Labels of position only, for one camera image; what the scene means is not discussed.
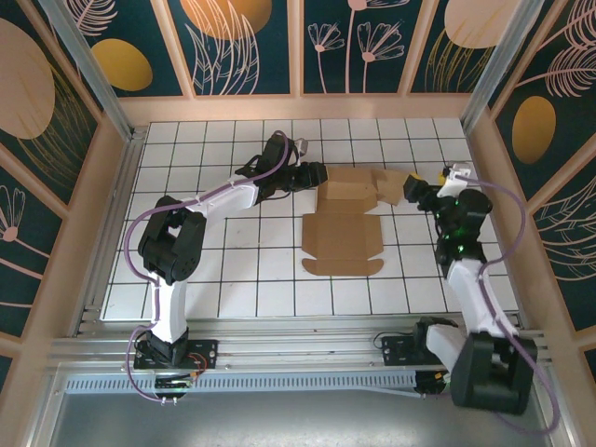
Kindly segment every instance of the cardboard box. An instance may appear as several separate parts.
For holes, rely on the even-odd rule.
[[[408,173],[396,170],[327,168],[328,180],[318,188],[317,211],[303,217],[303,259],[307,272],[318,276],[370,276],[383,260],[381,218],[365,214],[383,201],[397,205]]]

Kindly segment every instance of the dark teal wallpaper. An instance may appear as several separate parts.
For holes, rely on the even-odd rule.
[[[0,42],[0,144],[68,203],[97,122],[13,0]]]
[[[10,363],[12,363],[12,359],[10,357],[0,356],[0,394],[2,394],[2,388],[4,387],[4,382],[8,376]]]
[[[20,337],[61,219],[0,168],[0,332]]]
[[[525,39],[523,39],[520,49],[518,50],[517,55],[513,59],[512,63],[510,64],[509,69],[504,74],[503,78],[501,79],[501,82],[499,82],[499,84],[496,86],[496,89],[494,90],[494,93],[493,93],[493,96],[491,96],[491,99],[488,100],[489,107],[492,108],[494,103],[496,102],[496,100],[501,95],[503,88],[505,87],[505,85],[509,81],[509,78],[511,77],[511,72],[513,72],[513,70],[518,65],[518,63],[520,63],[520,59],[522,58],[523,53],[525,53],[525,50],[528,48],[528,45],[530,45],[530,42],[532,42],[532,39],[534,38],[536,31],[538,31],[538,28],[540,28],[540,25],[542,24],[544,18],[546,17],[547,13],[550,11],[550,8],[552,7],[553,2],[554,2],[554,0],[545,0],[545,2],[542,4],[542,7],[540,8],[540,12],[538,14],[538,19],[534,22],[534,25],[532,26],[532,28],[530,28],[530,31],[525,36]]]
[[[596,349],[584,351],[584,355],[586,356],[586,362],[588,363],[594,382],[596,382]]]
[[[596,325],[596,158],[534,220],[576,331]]]
[[[168,0],[197,95],[290,93],[286,0]]]
[[[397,92],[419,12],[410,0],[305,0],[305,93]]]
[[[118,97],[181,96],[149,0],[68,0]]]
[[[470,93],[516,6],[494,0],[440,0],[412,93]]]
[[[596,132],[596,4],[571,0],[496,125],[527,198]]]
[[[93,92],[93,90],[91,89],[91,87],[89,86],[89,84],[87,82],[87,79],[80,73],[78,67],[76,66],[75,60],[71,57],[71,54],[66,49],[66,46],[62,43],[62,40],[58,37],[58,35],[56,34],[56,31],[54,30],[54,28],[52,27],[52,25],[49,23],[49,20],[47,19],[47,15],[44,12],[44,9],[41,7],[41,5],[39,5],[38,0],[33,0],[33,4],[37,8],[37,12],[39,12],[39,15],[44,20],[44,22],[46,23],[46,25],[49,28],[49,30],[54,35],[54,39],[58,42],[58,45],[60,45],[60,47],[62,48],[62,52],[64,53],[64,55],[68,58],[68,60],[70,61],[71,65],[73,65],[73,67],[77,70],[78,75],[79,75],[79,78],[83,81],[83,84],[85,84],[85,87],[87,88],[87,91],[91,95],[91,98],[93,98],[93,101],[95,101],[95,103],[100,108],[100,110],[103,111],[103,106],[100,103],[100,101],[97,99],[97,97],[95,96],[95,93]]]

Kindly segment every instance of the cable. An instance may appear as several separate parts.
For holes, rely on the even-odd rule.
[[[412,335],[412,333],[411,333],[411,332],[399,332],[399,331],[384,331],[384,332],[379,332],[379,333],[377,333],[377,334],[374,336],[374,338],[372,339],[372,345],[373,345],[374,347],[376,347],[377,349],[383,349],[383,347],[382,347],[382,346],[377,346],[377,344],[376,344],[375,342],[376,342],[376,341],[379,339],[379,337],[380,337],[381,335],[383,335],[383,334],[386,334],[386,333],[394,333],[394,334],[397,334],[397,335],[406,335],[406,336],[407,336],[407,335]]]
[[[142,220],[144,218],[149,217],[153,214],[157,214],[158,212],[180,210],[182,208],[192,207],[199,202],[208,200],[214,196],[217,196],[218,194],[220,194],[224,191],[227,191],[228,189],[234,188],[235,186],[240,186],[245,183],[254,183],[258,180],[264,179],[265,177],[268,177],[268,176],[274,174],[276,171],[278,171],[283,166],[284,162],[286,161],[286,158],[288,157],[289,147],[290,147],[290,142],[288,141],[288,137],[286,136],[285,133],[283,133],[281,130],[276,130],[274,132],[274,134],[277,134],[277,135],[280,135],[281,137],[283,137],[284,149],[283,149],[283,157],[279,159],[279,162],[272,169],[270,169],[269,171],[267,171],[263,174],[259,174],[255,177],[242,179],[242,180],[239,180],[234,183],[226,183],[226,184],[220,186],[219,188],[216,188],[213,191],[206,193],[205,195],[199,197],[198,199],[195,198],[195,199],[188,200],[188,201],[182,202],[182,203],[177,203],[174,205],[165,205],[163,207],[156,207],[156,208],[153,208],[152,210],[147,210],[145,212],[142,212],[141,215],[139,217],[137,217],[132,222],[132,224],[129,227],[129,230],[126,232],[126,234],[124,236],[124,259],[125,259],[127,265],[129,266],[130,271],[132,271],[132,273],[137,278],[144,279],[145,281],[149,281],[151,284],[153,284],[153,288],[155,290],[155,292],[154,292],[154,310],[156,311],[155,321],[153,323],[149,324],[148,326],[141,324],[141,325],[137,326],[132,331],[132,334],[130,335],[130,338],[129,338],[129,343],[127,345],[127,352],[126,352],[125,364],[124,364],[124,367],[125,367],[125,370],[127,373],[127,377],[130,380],[130,384],[132,385],[132,387],[135,389],[135,391],[137,391],[137,393],[141,397],[143,397],[147,400],[151,400],[153,402],[161,402],[162,404],[177,402],[176,398],[173,398],[173,399],[158,398],[157,396],[151,396],[150,394],[145,393],[144,391],[142,391],[139,388],[139,386],[134,382],[134,379],[132,378],[132,371],[130,369],[130,349],[133,346],[133,342],[139,335],[139,332],[151,331],[156,326],[156,324],[159,322],[159,316],[160,316],[159,315],[159,311],[160,311],[160,309],[159,309],[159,287],[160,287],[159,277],[152,278],[147,275],[144,275],[142,272],[137,270],[137,268],[132,263],[132,259],[130,257],[130,239],[132,238],[132,233],[135,230],[135,228],[142,222]]]
[[[538,376],[538,379],[540,380],[540,382],[542,383],[544,388],[547,390],[547,394],[549,394],[550,403],[552,405],[552,421],[547,428],[544,428],[542,430],[528,430],[526,428],[519,427],[519,426],[513,424],[512,422],[509,422],[509,420],[507,420],[500,413],[497,413],[496,415],[508,427],[512,428],[513,430],[515,430],[519,433],[522,433],[525,435],[536,435],[536,436],[548,435],[548,434],[552,433],[557,428],[557,426],[559,425],[559,422],[561,421],[561,409],[559,408],[559,402],[557,401],[557,397],[555,396],[555,392],[552,387],[552,384],[550,383],[550,380],[546,377],[545,373],[542,371],[542,368],[538,367],[538,365],[532,359],[530,354],[523,348],[522,345],[520,345],[520,343],[515,339],[513,334],[508,331],[508,329],[505,327],[505,325],[498,318],[498,316],[496,314],[496,309],[494,309],[493,303],[491,302],[491,299],[488,295],[488,291],[486,290],[486,285],[484,284],[484,272],[486,272],[486,269],[489,268],[491,265],[498,264],[498,263],[505,261],[521,245],[522,239],[523,239],[523,234],[525,232],[525,226],[526,226],[525,206],[523,205],[522,200],[517,195],[515,195],[513,192],[509,191],[507,188],[501,186],[500,184],[486,182],[485,180],[470,179],[468,177],[463,177],[460,175],[456,175],[455,178],[458,180],[463,180],[465,182],[479,184],[480,186],[488,186],[488,187],[493,188],[501,193],[504,193],[504,194],[510,196],[515,201],[515,203],[518,205],[518,207],[520,208],[520,214],[521,214],[520,231],[518,232],[518,235],[515,237],[513,244],[511,244],[511,247],[509,247],[508,250],[506,250],[505,253],[503,253],[500,258],[493,259],[492,261],[487,262],[486,264],[484,264],[481,267],[481,270],[478,274],[478,282],[479,282],[479,285],[481,288],[482,298],[484,298],[484,302],[486,303],[486,306],[488,307],[489,312],[491,313],[491,317],[493,318],[494,323],[499,328],[499,330],[503,334],[505,334],[505,336],[507,337],[509,342],[513,345],[513,347],[515,347],[515,349],[520,353],[521,357],[525,360],[525,362],[530,366],[530,368],[532,368],[532,371],[534,371],[534,373]]]
[[[261,203],[263,202],[267,202],[269,200],[281,200],[282,198],[287,198],[289,197],[291,194],[291,192],[289,192],[288,194],[286,194],[285,196],[280,196],[280,197],[270,197],[270,198],[264,198],[263,200],[261,200]]]
[[[203,368],[202,369],[201,369],[201,362],[195,356],[199,356],[203,360]],[[191,375],[191,377],[193,377],[193,376],[195,377],[195,383],[196,383],[196,382],[198,382],[199,375],[201,375],[202,373],[204,373],[207,370],[207,366],[208,366],[207,359],[205,359],[205,357],[203,355],[199,354],[198,352],[191,352],[186,357],[193,359],[195,361],[196,372],[191,372],[190,375]]]
[[[143,337],[145,334],[147,333],[147,331],[143,331],[141,332],[139,335],[137,335],[137,338],[134,339],[134,349],[135,351],[138,350],[139,348],[139,340],[141,339],[141,337]]]

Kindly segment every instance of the yellow circle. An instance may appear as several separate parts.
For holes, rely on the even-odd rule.
[[[4,19],[0,42],[0,129],[17,138],[36,138],[54,114],[51,65],[27,33]]]
[[[133,45],[120,39],[105,39],[91,49],[108,82],[126,91],[149,87],[153,71],[147,58]]]
[[[557,126],[557,115],[549,100],[531,96],[513,120],[513,152],[528,165],[538,161],[549,149]]]
[[[228,0],[181,0],[180,3],[188,19],[200,31],[223,40],[239,37],[233,31],[233,14],[230,8],[236,11],[240,26],[244,16],[255,33],[267,24],[272,8],[271,0],[229,0],[229,5]]]
[[[459,47],[494,47],[520,0],[449,0],[445,32]]]

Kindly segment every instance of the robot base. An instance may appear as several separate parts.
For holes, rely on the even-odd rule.
[[[207,369],[215,369],[217,362],[217,340],[185,340],[185,351],[180,355],[176,365],[171,364],[161,355],[157,354],[149,345],[148,341],[141,341],[137,344],[136,356],[133,367],[135,370],[196,370],[195,360],[187,357],[189,354],[197,353],[207,360]]]

